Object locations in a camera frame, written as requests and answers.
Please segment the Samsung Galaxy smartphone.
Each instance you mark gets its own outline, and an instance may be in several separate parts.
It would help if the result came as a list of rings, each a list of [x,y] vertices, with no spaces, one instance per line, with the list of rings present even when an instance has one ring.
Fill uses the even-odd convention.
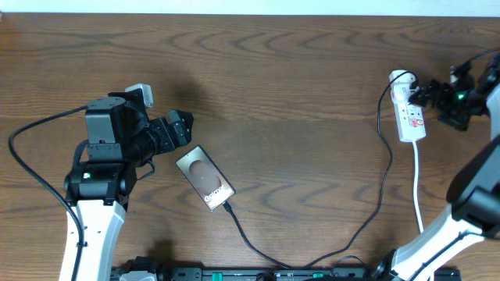
[[[235,189],[201,145],[176,161],[179,170],[212,212],[235,194]]]

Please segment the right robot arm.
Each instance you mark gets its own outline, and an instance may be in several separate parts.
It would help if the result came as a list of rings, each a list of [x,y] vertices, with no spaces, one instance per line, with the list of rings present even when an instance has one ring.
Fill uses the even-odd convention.
[[[499,50],[478,79],[470,75],[471,60],[450,69],[450,81],[431,80],[418,86],[415,73],[398,69],[389,76],[385,91],[395,106],[400,139],[414,144],[423,127],[419,116],[431,105],[440,122],[465,131],[472,116],[488,116],[489,143],[454,177],[444,211],[410,243],[393,250],[371,273],[371,280],[428,280],[443,264],[464,249],[499,233]]]

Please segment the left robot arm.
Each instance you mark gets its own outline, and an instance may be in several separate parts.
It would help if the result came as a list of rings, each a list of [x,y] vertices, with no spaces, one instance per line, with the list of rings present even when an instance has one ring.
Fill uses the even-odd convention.
[[[152,105],[147,84],[88,102],[87,140],[77,147],[64,183],[71,209],[61,280],[110,279],[129,196],[140,179],[137,168],[191,142],[190,112],[149,119]]]

